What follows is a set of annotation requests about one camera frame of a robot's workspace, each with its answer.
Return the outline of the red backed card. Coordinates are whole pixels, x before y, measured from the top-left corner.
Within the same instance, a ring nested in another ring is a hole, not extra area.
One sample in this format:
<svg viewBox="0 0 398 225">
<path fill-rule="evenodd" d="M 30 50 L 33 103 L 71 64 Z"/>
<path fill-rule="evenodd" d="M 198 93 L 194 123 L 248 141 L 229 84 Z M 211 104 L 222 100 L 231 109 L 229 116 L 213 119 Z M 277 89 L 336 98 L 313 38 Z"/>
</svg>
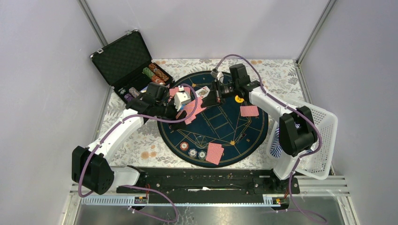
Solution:
<svg viewBox="0 0 398 225">
<path fill-rule="evenodd" d="M 215 158 L 215 155 L 214 155 L 215 145 L 216 145 L 216 143 L 212 143 L 212 142 L 208 144 L 206 161 L 213 163 L 215 165 L 218 165 L 221 159 L 218 160 L 217 158 Z"/>
<path fill-rule="evenodd" d="M 169 89 L 170 98 L 173 98 L 176 93 L 181 92 L 181 91 L 185 91 L 190 94 L 191 89 L 189 87 L 183 87 L 183 86 L 171 88 L 171 89 Z"/>
<path fill-rule="evenodd" d="M 222 145 L 221 144 L 216 144 L 215 147 L 214 147 L 215 158 L 220 160 L 222 155 L 223 155 L 223 151 L 224 151 L 224 148 L 222 147 Z"/>
<path fill-rule="evenodd" d="M 255 105 L 240 106 L 240 115 L 242 117 L 257 117 L 259 116 L 258 107 Z"/>
</svg>

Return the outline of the yellow big blind button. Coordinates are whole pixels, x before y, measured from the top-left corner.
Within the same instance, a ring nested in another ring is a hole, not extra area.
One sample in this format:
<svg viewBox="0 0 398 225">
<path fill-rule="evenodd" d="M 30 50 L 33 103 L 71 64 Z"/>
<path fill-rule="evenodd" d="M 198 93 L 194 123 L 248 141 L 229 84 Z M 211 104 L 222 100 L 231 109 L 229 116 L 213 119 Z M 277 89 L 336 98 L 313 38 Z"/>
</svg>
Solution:
<svg viewBox="0 0 398 225">
<path fill-rule="evenodd" d="M 238 95 L 235 96 L 234 100 L 235 100 L 237 103 L 243 103 L 243 102 L 245 101 L 243 98 L 239 97 Z"/>
</svg>

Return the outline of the red chip stack bottom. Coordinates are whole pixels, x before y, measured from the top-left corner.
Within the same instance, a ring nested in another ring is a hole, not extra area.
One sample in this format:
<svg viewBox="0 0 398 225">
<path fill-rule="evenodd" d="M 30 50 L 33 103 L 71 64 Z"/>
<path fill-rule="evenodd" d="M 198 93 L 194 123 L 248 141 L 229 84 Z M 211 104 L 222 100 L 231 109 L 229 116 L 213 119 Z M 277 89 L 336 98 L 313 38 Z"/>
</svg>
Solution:
<svg viewBox="0 0 398 225">
<path fill-rule="evenodd" d="M 187 142 L 180 143 L 180 150 L 187 151 L 189 149 L 189 144 Z"/>
</svg>

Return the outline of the red backed card bottom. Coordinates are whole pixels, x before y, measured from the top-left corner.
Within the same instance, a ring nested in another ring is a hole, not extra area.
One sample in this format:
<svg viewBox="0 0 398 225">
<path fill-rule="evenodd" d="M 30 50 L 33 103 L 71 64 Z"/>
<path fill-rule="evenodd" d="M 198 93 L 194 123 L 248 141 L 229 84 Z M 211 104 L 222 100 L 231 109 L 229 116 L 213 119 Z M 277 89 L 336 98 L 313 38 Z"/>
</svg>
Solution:
<svg viewBox="0 0 398 225">
<path fill-rule="evenodd" d="M 220 160 L 222 155 L 223 155 L 223 151 L 224 151 L 224 148 L 222 147 L 222 145 L 221 144 L 216 144 L 215 147 L 214 147 L 215 158 Z"/>
<path fill-rule="evenodd" d="M 215 158 L 215 155 L 214 155 L 215 145 L 216 145 L 216 143 L 212 143 L 212 142 L 208 144 L 206 161 L 213 163 L 215 165 L 218 165 L 221 159 L 218 160 L 217 158 Z"/>
</svg>

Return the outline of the blue yellow chip stack bottom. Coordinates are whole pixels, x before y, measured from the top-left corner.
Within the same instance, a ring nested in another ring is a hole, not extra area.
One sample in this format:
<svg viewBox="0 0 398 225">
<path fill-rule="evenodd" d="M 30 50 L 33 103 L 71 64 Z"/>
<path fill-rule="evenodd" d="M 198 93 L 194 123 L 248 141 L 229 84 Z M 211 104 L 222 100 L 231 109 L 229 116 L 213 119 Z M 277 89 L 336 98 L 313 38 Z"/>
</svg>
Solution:
<svg viewBox="0 0 398 225">
<path fill-rule="evenodd" d="M 198 156 L 198 159 L 199 160 L 205 160 L 206 159 L 206 157 L 207 157 L 207 152 L 206 151 L 199 151 L 198 152 L 198 154 L 197 154 L 197 156 Z"/>
</svg>

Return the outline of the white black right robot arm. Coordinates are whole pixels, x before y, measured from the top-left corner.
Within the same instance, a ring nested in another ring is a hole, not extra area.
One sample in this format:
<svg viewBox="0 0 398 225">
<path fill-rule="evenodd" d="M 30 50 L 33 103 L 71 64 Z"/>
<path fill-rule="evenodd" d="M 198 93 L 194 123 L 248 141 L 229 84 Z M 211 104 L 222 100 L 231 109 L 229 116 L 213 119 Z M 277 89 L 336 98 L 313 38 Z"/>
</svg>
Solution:
<svg viewBox="0 0 398 225">
<path fill-rule="evenodd" d="M 273 96 L 265 89 L 260 79 L 251 81 L 243 64 L 230 67 L 232 80 L 227 83 L 222 82 L 224 74 L 216 68 L 210 74 L 214 80 L 208 96 L 201 104 L 202 108 L 222 105 L 226 98 L 238 96 L 266 112 L 278 123 L 282 153 L 273 168 L 275 177 L 269 180 L 269 187 L 275 193 L 283 192 L 288 186 L 287 179 L 295 171 L 301 153 L 321 141 L 311 110 L 306 106 L 293 108 Z"/>
</svg>

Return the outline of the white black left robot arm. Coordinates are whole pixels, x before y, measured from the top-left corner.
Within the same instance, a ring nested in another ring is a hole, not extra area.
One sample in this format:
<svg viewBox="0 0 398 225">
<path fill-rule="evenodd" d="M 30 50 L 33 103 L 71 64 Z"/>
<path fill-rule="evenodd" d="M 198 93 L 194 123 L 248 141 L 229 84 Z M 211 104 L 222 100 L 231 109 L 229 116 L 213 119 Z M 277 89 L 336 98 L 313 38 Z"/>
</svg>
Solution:
<svg viewBox="0 0 398 225">
<path fill-rule="evenodd" d="M 165 112 L 167 112 L 166 107 L 154 114 L 131 108 L 125 109 L 120 118 L 102 136 L 87 147 L 75 147 L 72 151 L 71 175 L 72 180 L 78 184 L 78 195 L 81 198 L 92 193 L 102 195 L 118 187 L 129 187 L 135 193 L 143 191 L 146 181 L 138 169 L 131 166 L 112 169 L 109 161 L 121 145 L 145 124 L 146 119 L 178 124 L 193 116 L 193 113 L 190 113 L 178 120 L 174 116 L 171 120 L 167 120 Z"/>
</svg>

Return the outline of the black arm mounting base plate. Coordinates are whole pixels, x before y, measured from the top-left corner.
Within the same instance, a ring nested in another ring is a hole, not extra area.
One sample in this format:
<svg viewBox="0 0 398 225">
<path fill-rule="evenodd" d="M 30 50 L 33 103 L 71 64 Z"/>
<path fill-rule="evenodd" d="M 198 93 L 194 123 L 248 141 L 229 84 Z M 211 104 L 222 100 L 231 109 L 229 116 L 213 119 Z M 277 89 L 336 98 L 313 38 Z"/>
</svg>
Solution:
<svg viewBox="0 0 398 225">
<path fill-rule="evenodd" d="M 173 203 L 262 203 L 263 195 L 299 194 L 296 178 L 277 180 L 271 170 L 189 169 L 131 167 L 138 180 L 121 175 L 102 175 L 88 188 L 99 195 L 145 194 L 148 188 L 166 195 Z"/>
</svg>

